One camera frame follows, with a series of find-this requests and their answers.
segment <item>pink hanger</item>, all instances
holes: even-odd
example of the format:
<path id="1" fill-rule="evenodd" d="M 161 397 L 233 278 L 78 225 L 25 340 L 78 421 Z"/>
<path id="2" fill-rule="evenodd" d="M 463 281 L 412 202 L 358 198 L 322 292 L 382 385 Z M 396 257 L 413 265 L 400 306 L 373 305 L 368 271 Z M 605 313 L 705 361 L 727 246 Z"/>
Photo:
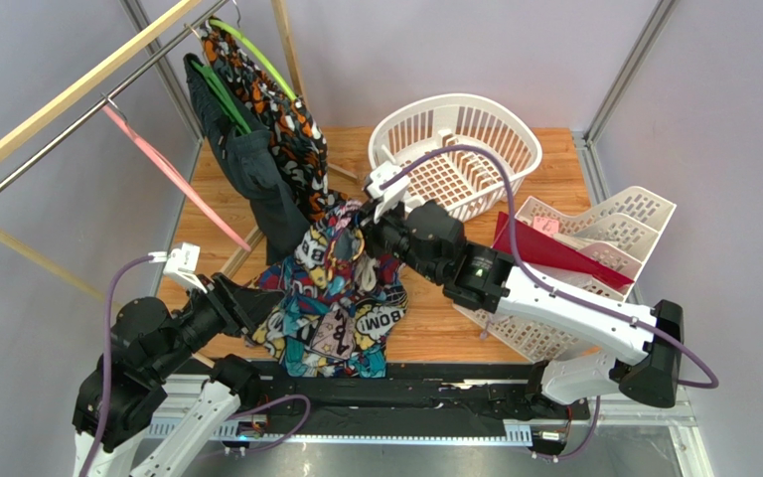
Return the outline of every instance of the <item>pink hanger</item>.
<path id="1" fill-rule="evenodd" d="M 206 217 L 211 219 L 211 222 L 215 223 L 215 225 L 217 225 L 220 230 L 226 233 L 230 239 L 240 245 L 244 250 L 252 251 L 252 248 L 249 246 L 249 244 L 246 243 L 243 238 L 240 238 L 237 232 L 233 231 L 231 227 L 229 227 L 229 224 L 221 219 L 220 216 L 214 212 L 214 209 L 209 207 L 209 205 L 203 201 L 199 194 L 194 191 L 194 188 L 188 184 L 188 181 L 186 181 L 185 178 L 179 174 L 179 171 L 173 167 L 173 164 L 171 164 L 166 157 L 158 152 L 157 149 L 152 147 L 152 144 L 147 142 L 146 139 L 140 137 L 140 135 L 129 126 L 128 122 L 126 122 L 126 120 L 123 119 L 117 111 L 108 107 L 108 105 L 104 106 L 102 111 L 107 114 L 112 121 L 114 121 L 114 124 L 116 124 L 117 127 L 119 127 L 120 130 L 122 130 L 129 137 L 129 139 L 131 139 L 132 142 L 134 142 L 135 145 L 140 148 L 141 151 L 143 151 L 144 154 L 146 154 L 146 157 L 152 160 L 152 163 L 155 164 L 156 167 L 158 167 L 158 169 L 160 169 L 161 172 L 163 172 L 164 175 L 167 176 L 167 178 L 170 179 L 170 181 L 173 182 L 173 184 L 175 184 L 176 187 L 178 187 L 179 190 L 181 190 L 188 197 L 188 199 L 191 200 L 191 202 L 196 204 L 197 207 L 203 211 L 203 214 L 205 214 Z"/>

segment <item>wooden frame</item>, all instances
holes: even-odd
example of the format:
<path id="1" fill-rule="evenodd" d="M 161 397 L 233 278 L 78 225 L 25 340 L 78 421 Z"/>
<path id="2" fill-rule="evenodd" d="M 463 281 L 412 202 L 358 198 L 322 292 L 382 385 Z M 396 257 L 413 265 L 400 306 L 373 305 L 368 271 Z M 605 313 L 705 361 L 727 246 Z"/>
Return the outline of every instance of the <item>wooden frame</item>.
<path id="1" fill-rule="evenodd" d="M 179 20 L 181 20 L 187 13 L 192 11 L 201 2 L 202 0 L 180 0 L 176 5 L 171 7 L 157 20 L 149 24 L 131 40 L 126 42 L 123 46 L 108 56 L 108 58 L 84 74 L 84 76 L 71 84 L 67 89 L 62 91 L 58 96 L 53 98 L 41 109 L 32 114 L 20 125 L 15 127 L 11 132 L 3 136 L 0 139 L 0 163 L 14 151 L 16 151 L 20 146 L 25 144 L 26 141 L 41 131 L 45 126 L 50 124 L 53 120 L 64 113 L 64 111 L 68 110 L 77 101 L 82 99 L 86 94 L 97 87 L 103 80 L 107 79 L 111 74 L 117 71 L 127 61 L 132 59 L 138 52 L 146 48 L 147 45 L 157 39 L 168 28 L 178 23 Z M 287 5 L 285 4 L 284 0 L 272 0 L 272 6 L 276 25 L 278 26 L 279 34 L 281 36 L 282 48 L 284 49 L 285 58 L 287 59 L 287 65 L 291 80 L 293 82 L 294 88 L 296 89 L 296 92 L 300 95 L 303 95 L 303 100 L 307 101 L 307 98 L 304 97 L 305 84 L 302 80 L 302 76 L 299 70 L 299 62 L 296 57 L 296 49 L 294 47 L 293 38 L 290 33 L 290 24 L 287 17 Z M 333 172 L 344 175 L 353 181 L 360 181 L 360 178 L 355 173 L 337 166 L 330 166 L 330 168 Z M 255 247 L 255 245 L 258 244 L 262 238 L 263 234 L 258 229 L 258 227 L 256 227 L 249 233 L 246 241 L 250 244 L 250 246 Z M 42 253 L 27 246 L 26 244 L 10 236 L 2 230 L 0 230 L 0 243 L 20 253 L 44 270 L 57 276 L 62 281 L 69 283 L 70 285 L 76 287 L 91 297 L 100 301 L 104 300 L 104 294 L 102 292 L 88 285 L 84 280 L 70 273 L 65 268 L 59 266 Z M 243 265 L 243 262 L 248 256 L 248 252 L 242 248 L 239 248 L 221 268 L 221 272 L 231 277 Z M 208 366 L 214 365 L 213 361 L 203 355 L 200 355 L 199 353 L 195 354 L 194 358 Z"/>
<path id="2" fill-rule="evenodd" d="M 82 99 L 127 61 L 132 59 L 138 52 L 146 48 L 147 45 L 152 43 L 171 25 L 181 20 L 185 14 L 193 10 L 200 2 L 202 0 L 181 0 L 164 15 L 160 16 L 158 20 L 152 22 L 122 47 L 118 48 L 117 51 L 108 56 L 108 58 L 99 63 L 99 65 L 93 67 L 92 70 L 77 79 L 76 82 L 62 91 L 61 94 L 6 134 L 0 139 L 0 163 L 46 125 L 64 113 L 64 111 L 76 104 L 78 100 Z"/>

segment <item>green hanger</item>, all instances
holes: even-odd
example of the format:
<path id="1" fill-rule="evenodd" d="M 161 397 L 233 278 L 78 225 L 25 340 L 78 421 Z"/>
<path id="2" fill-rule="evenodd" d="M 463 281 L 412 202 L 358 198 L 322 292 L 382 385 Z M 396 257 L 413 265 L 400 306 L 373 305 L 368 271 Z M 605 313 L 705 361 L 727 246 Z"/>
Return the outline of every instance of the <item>green hanger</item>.
<path id="1" fill-rule="evenodd" d="M 242 32 L 240 32 L 239 30 L 232 27 L 226 22 L 222 22 L 220 20 L 213 18 L 209 20 L 209 23 L 211 23 L 217 28 L 220 28 L 229 32 L 230 35 L 237 38 L 237 40 L 240 41 L 249 50 L 250 53 L 252 53 L 252 55 L 258 60 L 258 62 L 261 63 L 262 66 L 264 66 L 267 72 L 270 73 L 270 75 L 278 83 L 278 85 L 281 86 L 282 90 L 284 90 L 284 93 L 287 94 L 287 97 L 290 98 L 291 101 L 296 100 L 296 94 L 293 92 L 293 89 L 291 89 L 290 86 L 287 85 L 287 81 L 285 81 L 284 78 L 281 77 L 281 75 L 278 73 L 278 71 L 270 62 L 270 60 L 267 59 L 264 53 L 262 53 L 261 50 L 259 50 L 249 40 L 249 38 L 244 36 Z"/>
<path id="2" fill-rule="evenodd" d="M 214 73 L 214 70 L 212 70 L 211 67 L 207 67 L 198 62 L 192 62 L 191 65 L 193 65 L 194 69 L 203 76 L 209 89 L 220 102 L 220 107 L 223 112 L 234 121 L 234 126 L 237 127 L 237 131 L 241 135 L 252 132 L 252 129 L 249 128 L 249 125 L 243 119 L 243 116 L 240 115 L 240 111 L 237 110 L 237 107 L 234 105 L 234 101 L 231 99 L 231 93 L 226 90 L 226 86 L 220 80 L 220 77 Z"/>

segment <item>black garment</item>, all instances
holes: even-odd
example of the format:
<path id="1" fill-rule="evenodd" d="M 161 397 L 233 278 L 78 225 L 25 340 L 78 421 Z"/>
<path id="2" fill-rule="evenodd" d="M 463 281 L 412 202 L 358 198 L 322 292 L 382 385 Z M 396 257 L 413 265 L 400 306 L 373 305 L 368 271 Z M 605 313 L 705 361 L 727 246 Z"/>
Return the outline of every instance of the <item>black garment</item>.
<path id="1" fill-rule="evenodd" d="M 193 62 L 201 64 L 196 55 L 185 56 L 191 104 L 203 133 L 231 185 L 249 199 L 255 221 L 267 237 L 267 264 L 280 261 L 293 253 L 310 224 L 269 152 L 270 131 L 232 95 L 234 106 L 251 129 L 241 135 Z"/>

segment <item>white bracket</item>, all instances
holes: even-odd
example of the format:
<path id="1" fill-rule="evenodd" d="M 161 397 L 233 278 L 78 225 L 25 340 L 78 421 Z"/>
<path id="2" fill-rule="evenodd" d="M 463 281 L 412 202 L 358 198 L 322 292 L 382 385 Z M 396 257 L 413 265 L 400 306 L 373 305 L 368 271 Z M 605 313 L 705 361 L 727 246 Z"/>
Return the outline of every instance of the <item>white bracket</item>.
<path id="1" fill-rule="evenodd" d="M 200 248 L 192 243 L 182 242 L 170 250 L 164 265 L 164 276 L 170 277 L 186 290 L 199 289 L 208 293 L 205 285 L 196 275 Z"/>
<path id="2" fill-rule="evenodd" d="M 399 179 L 390 185 L 390 187 L 382 190 L 382 184 L 389 181 L 396 174 L 402 172 L 402 168 L 393 164 L 392 162 L 383 162 L 368 176 L 367 194 L 380 201 L 376 206 L 376 214 L 374 221 L 378 222 L 379 218 L 388 210 L 396 207 L 396 204 L 402 202 L 405 198 L 405 193 L 408 191 L 408 185 L 410 180 L 406 177 Z"/>

